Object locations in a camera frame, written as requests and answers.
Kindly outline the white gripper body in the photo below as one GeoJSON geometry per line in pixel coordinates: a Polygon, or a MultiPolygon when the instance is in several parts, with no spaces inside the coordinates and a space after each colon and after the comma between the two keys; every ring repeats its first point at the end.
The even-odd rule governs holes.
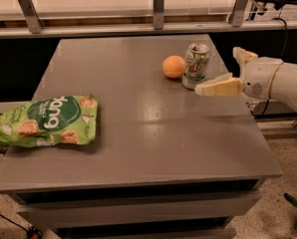
{"type": "Polygon", "coordinates": [[[284,62],[281,59],[260,57],[240,65],[244,94],[258,100],[275,100],[274,84],[284,62]]]}

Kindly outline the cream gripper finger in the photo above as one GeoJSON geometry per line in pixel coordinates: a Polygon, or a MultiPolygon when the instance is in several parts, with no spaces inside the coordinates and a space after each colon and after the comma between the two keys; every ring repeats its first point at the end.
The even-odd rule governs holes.
{"type": "Polygon", "coordinates": [[[232,54],[233,54],[233,58],[236,60],[239,66],[243,66],[247,62],[258,58],[257,54],[246,51],[241,47],[234,47],[232,50],[232,54]]]}
{"type": "Polygon", "coordinates": [[[243,82],[231,73],[198,84],[194,91],[202,97],[234,97],[243,92],[243,82]]]}

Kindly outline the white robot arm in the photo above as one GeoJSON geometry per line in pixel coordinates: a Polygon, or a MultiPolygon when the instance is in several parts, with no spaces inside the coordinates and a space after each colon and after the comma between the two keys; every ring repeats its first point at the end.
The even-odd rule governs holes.
{"type": "Polygon", "coordinates": [[[233,97],[244,93],[253,99],[283,103],[297,113],[297,64],[259,57],[240,47],[234,47],[232,53],[239,65],[240,77],[226,73],[198,84],[194,88],[197,95],[233,97]]]}

